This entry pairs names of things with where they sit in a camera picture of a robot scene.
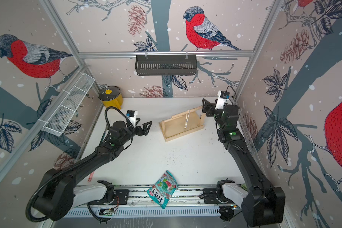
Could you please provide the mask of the wooden jewelry display stand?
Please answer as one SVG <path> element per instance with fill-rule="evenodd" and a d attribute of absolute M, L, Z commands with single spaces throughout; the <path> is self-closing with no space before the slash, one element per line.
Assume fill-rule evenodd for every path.
<path fill-rule="evenodd" d="M 159 123 L 164 140 L 171 140 L 189 135 L 204 128 L 205 113 L 199 115 L 202 106 L 173 115 L 170 119 Z"/>

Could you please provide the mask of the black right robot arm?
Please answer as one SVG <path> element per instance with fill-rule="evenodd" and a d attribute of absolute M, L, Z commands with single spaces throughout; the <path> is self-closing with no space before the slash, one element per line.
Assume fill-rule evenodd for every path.
<path fill-rule="evenodd" d="M 215 104 L 202 101 L 202 112 L 213 117 L 218 140 L 235 160 L 247 187 L 243 190 L 232 180 L 218 182 L 217 194 L 221 201 L 231 200 L 241 208 L 250 227 L 277 224 L 283 221 L 286 195 L 263 174 L 249 152 L 245 139 L 237 127 L 239 107 L 226 104 L 222 98 Z"/>

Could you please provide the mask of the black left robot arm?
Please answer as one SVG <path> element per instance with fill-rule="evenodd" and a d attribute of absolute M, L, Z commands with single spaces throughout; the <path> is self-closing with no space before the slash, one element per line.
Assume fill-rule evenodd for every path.
<path fill-rule="evenodd" d="M 47 219 L 58 221 L 63 218 L 71 209 L 78 205 L 94 200 L 102 199 L 111 183 L 102 181 L 89 188 L 88 197 L 80 200 L 81 190 L 76 191 L 76 186 L 89 174 L 101 166 L 115 160 L 122 151 L 126 150 L 125 144 L 132 142 L 134 136 L 147 136 L 152 122 L 146 122 L 139 126 L 140 121 L 134 110 L 129 110 L 127 114 L 116 110 L 125 120 L 116 121 L 110 124 L 107 112 L 111 108 L 105 109 L 104 118 L 108 129 L 107 135 L 89 156 L 78 162 L 60 170 L 51 169 L 47 171 L 38 187 L 30 197 L 25 209 L 26 218 L 31 222 L 42 222 Z"/>

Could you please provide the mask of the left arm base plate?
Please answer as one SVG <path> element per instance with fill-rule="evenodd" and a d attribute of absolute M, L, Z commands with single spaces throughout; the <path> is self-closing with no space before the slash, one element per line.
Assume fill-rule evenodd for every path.
<path fill-rule="evenodd" d="M 126 205 L 129 198 L 129 190 L 119 189 L 113 190 L 113 193 L 106 193 L 105 197 L 100 200 L 94 200 L 89 202 L 90 205 Z"/>

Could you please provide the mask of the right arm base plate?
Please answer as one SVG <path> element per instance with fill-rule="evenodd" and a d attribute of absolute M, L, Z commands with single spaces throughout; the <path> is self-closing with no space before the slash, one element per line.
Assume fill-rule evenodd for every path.
<path fill-rule="evenodd" d="M 199 198 L 204 200 L 205 204 L 233 204 L 233 201 L 218 196 L 218 191 L 216 189 L 203 189 Z"/>

